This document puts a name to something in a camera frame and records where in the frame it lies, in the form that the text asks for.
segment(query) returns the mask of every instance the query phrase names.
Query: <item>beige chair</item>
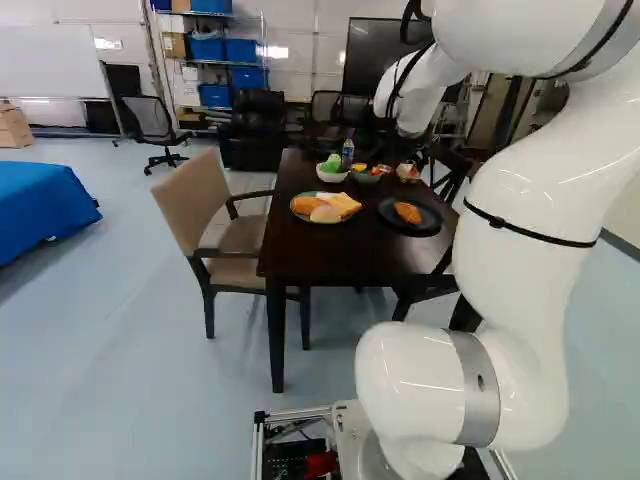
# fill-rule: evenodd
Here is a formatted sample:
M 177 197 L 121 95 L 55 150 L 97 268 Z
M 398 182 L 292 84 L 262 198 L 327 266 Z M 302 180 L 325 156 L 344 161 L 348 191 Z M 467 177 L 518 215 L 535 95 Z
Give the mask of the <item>beige chair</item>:
M 151 192 L 198 279 L 207 338 L 214 338 L 218 292 L 266 294 L 265 279 L 256 275 L 266 215 L 239 216 L 235 202 L 267 197 L 273 191 L 231 195 L 217 151 L 210 148 L 180 165 Z M 231 218 L 226 227 L 214 220 L 223 205 Z M 302 345 L 308 350 L 309 288 L 288 290 L 287 298 L 300 302 Z

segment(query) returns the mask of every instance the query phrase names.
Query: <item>whiteboard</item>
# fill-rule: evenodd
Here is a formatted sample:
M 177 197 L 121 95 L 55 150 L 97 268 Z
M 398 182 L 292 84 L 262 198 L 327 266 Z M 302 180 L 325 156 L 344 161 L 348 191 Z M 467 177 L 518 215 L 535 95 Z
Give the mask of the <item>whiteboard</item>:
M 88 25 L 0 27 L 0 97 L 108 98 Z

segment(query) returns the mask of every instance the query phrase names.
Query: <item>black screen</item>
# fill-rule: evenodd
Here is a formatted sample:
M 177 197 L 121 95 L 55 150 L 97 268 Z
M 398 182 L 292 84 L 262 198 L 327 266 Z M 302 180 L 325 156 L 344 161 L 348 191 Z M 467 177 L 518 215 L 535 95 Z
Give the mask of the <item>black screen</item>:
M 414 20 L 409 23 L 409 40 L 400 41 L 400 20 L 351 18 L 342 78 L 342 91 L 373 96 L 387 69 L 405 55 L 434 42 L 431 24 Z

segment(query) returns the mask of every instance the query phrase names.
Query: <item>chair backrest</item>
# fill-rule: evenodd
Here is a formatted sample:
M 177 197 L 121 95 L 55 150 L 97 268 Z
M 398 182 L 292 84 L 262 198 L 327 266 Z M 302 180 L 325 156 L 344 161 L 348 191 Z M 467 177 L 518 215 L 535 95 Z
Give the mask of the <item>chair backrest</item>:
M 120 97 L 138 121 L 136 136 L 140 140 L 163 141 L 175 137 L 171 116 L 158 97 Z
M 272 120 L 282 120 L 286 113 L 283 92 L 262 88 L 236 90 L 233 96 L 234 113 L 259 113 Z
M 316 90 L 311 98 L 311 120 L 317 123 L 338 123 L 340 95 L 340 92 L 333 90 Z
M 231 196 L 215 148 L 184 162 L 153 186 L 151 193 L 187 257 L 193 255 L 207 225 Z
M 342 125 L 364 127 L 367 125 L 369 118 L 373 116 L 369 97 L 343 93 L 340 98 L 340 104 Z
M 311 120 L 347 127 L 365 126 L 372 112 L 370 100 L 334 90 L 316 90 L 311 98 Z

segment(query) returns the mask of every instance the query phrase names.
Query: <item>bread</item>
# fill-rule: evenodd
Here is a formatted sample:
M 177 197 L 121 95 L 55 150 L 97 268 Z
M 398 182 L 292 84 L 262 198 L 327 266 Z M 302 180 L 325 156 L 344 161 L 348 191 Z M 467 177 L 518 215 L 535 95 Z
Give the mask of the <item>bread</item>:
M 352 213 L 355 213 L 362 208 L 362 204 L 360 202 L 355 201 L 344 192 L 337 193 L 331 197 L 327 197 L 326 200 L 329 205 L 340 212 L 340 215 L 342 217 L 351 215 Z
M 340 212 L 332 206 L 323 205 L 311 212 L 309 220 L 314 223 L 340 223 L 342 217 Z
M 415 205 L 406 202 L 396 202 L 393 204 L 393 207 L 405 222 L 411 225 L 420 225 L 422 223 L 422 215 L 420 215 L 420 210 L 418 210 Z
M 291 210 L 299 215 L 311 215 L 316 208 L 328 205 L 327 202 L 317 197 L 297 197 L 293 200 Z

